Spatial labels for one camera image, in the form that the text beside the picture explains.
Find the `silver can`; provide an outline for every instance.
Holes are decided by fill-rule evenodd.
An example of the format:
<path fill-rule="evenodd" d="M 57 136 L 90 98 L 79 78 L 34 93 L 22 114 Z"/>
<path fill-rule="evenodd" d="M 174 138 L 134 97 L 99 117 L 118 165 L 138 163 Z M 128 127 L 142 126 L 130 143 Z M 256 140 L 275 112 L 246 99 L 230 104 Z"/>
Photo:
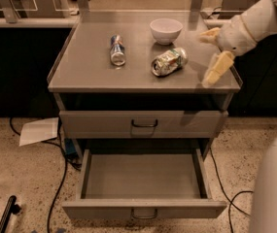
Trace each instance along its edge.
<path fill-rule="evenodd" d="M 125 47 L 122 43 L 121 35 L 114 35 L 111 37 L 110 59 L 116 66 L 125 64 Z"/>
<path fill-rule="evenodd" d="M 152 72 L 158 77 L 167 76 L 181 68 L 188 62 L 188 55 L 183 48 L 175 48 L 156 57 L 152 62 Z"/>

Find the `speckled concrete floor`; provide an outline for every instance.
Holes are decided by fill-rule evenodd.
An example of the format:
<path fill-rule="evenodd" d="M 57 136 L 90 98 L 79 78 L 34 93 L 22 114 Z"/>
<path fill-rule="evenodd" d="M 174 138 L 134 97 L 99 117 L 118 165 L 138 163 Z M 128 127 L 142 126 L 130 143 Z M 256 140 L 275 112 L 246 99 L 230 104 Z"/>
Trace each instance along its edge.
<path fill-rule="evenodd" d="M 35 118 L 14 118 L 17 131 Z M 214 141 L 212 150 L 227 195 L 252 190 L 262 155 L 277 136 L 277 118 L 230 117 Z M 17 197 L 21 212 L 11 216 L 7 232 L 47 232 L 47 218 L 52 199 L 64 170 L 64 160 L 57 147 L 46 144 L 18 146 L 19 135 L 8 118 L 0 118 L 0 219 L 11 195 Z M 225 201 L 209 154 L 205 160 L 213 198 Z M 79 172 L 71 166 L 54 205 L 51 232 L 215 232 L 228 233 L 227 209 L 216 219 L 153 220 L 71 220 L 61 203 L 74 199 Z M 242 194 L 236 204 L 251 211 L 251 194 Z M 232 209 L 234 232 L 247 232 L 249 218 Z"/>

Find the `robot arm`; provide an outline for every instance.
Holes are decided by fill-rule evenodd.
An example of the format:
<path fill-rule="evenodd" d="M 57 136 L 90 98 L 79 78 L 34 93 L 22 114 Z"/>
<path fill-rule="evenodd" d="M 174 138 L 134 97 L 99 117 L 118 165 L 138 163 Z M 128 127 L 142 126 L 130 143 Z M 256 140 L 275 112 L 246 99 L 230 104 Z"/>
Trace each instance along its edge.
<path fill-rule="evenodd" d="M 272 34 L 277 34 L 277 0 L 260 0 L 222 28 L 202 33 L 201 42 L 214 44 L 222 51 L 211 59 L 202 84 L 216 83 L 231 67 L 235 56 L 254 49 L 259 41 Z"/>

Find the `drawer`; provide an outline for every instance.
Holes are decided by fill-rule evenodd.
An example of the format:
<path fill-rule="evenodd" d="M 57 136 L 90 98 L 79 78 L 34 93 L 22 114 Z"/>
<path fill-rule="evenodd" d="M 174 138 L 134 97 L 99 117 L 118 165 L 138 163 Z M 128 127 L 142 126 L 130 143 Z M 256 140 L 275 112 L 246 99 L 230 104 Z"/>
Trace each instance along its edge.
<path fill-rule="evenodd" d="M 214 138 L 225 123 L 219 111 L 62 111 L 68 138 Z"/>
<path fill-rule="evenodd" d="M 215 218 L 199 149 L 187 153 L 119 154 L 86 150 L 76 200 L 62 204 L 70 218 Z"/>

